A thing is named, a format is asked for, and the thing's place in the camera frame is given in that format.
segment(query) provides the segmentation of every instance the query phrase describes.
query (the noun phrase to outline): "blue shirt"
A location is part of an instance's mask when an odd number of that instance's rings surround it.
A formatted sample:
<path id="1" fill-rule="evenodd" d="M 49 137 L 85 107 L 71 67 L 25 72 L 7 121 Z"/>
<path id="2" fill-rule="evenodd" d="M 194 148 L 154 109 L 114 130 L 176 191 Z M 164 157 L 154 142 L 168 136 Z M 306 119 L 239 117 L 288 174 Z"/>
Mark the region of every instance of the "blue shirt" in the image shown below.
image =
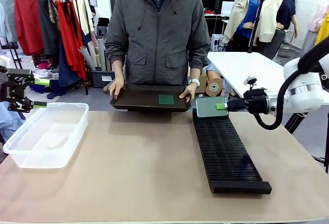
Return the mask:
<path id="1" fill-rule="evenodd" d="M 295 0 L 283 0 L 278 10 L 277 23 L 282 24 L 284 26 L 284 29 L 287 30 L 295 14 Z"/>
<path id="2" fill-rule="evenodd" d="M 259 8 L 258 0 L 249 0 L 248 11 L 245 18 L 242 20 L 242 23 L 236 29 L 236 35 L 242 35 L 246 38 L 251 38 L 252 29 L 245 29 L 243 25 L 247 22 L 254 23 L 256 20 L 257 10 Z"/>

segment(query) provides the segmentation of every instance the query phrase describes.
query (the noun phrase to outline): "wristwatch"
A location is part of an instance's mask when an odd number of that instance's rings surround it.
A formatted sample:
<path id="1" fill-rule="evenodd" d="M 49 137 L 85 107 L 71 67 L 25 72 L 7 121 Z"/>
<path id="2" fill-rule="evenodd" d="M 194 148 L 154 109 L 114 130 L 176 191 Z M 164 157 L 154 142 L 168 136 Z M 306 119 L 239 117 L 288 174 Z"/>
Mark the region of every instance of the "wristwatch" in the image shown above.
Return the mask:
<path id="1" fill-rule="evenodd" d="M 191 83 L 197 83 L 197 86 L 198 86 L 198 87 L 200 86 L 200 81 L 199 81 L 199 79 L 190 79 L 189 84 L 191 84 Z"/>

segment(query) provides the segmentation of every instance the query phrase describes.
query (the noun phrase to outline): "black tray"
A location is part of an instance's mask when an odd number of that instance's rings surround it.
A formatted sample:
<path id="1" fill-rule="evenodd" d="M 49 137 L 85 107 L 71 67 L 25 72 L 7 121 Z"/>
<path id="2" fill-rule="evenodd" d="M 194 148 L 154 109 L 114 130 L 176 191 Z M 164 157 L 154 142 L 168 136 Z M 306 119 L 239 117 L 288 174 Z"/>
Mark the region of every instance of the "black tray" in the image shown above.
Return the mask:
<path id="1" fill-rule="evenodd" d="M 191 103 L 180 99 L 183 86 L 127 85 L 110 104 L 116 109 L 142 112 L 186 112 Z M 172 95 L 174 105 L 159 104 L 159 95 Z"/>

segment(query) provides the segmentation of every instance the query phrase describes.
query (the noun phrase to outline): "black slotted rack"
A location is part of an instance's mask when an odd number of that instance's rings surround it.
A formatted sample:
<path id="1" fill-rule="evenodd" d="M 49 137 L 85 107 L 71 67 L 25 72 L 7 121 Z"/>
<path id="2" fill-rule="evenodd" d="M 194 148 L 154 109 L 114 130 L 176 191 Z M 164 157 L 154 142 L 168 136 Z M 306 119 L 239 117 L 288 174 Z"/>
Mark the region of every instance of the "black slotted rack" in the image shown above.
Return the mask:
<path id="1" fill-rule="evenodd" d="M 198 118 L 193 123 L 213 193 L 270 194 L 228 117 Z"/>

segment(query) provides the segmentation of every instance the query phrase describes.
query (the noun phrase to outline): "red dress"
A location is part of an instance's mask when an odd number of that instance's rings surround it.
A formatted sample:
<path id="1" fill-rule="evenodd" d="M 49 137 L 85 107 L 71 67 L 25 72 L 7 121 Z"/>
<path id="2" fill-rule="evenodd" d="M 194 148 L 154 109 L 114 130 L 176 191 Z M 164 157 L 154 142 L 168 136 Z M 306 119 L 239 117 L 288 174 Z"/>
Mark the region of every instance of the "red dress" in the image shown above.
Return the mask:
<path id="1" fill-rule="evenodd" d="M 81 79 L 86 78 L 84 57 L 78 52 L 83 46 L 81 28 L 73 7 L 73 0 L 64 3 L 55 1 L 58 11 L 61 36 L 64 44 L 67 64 L 76 71 Z"/>
<path id="2" fill-rule="evenodd" d="M 15 0 L 15 25 L 17 40 L 25 55 L 41 53 L 43 50 L 38 0 Z"/>

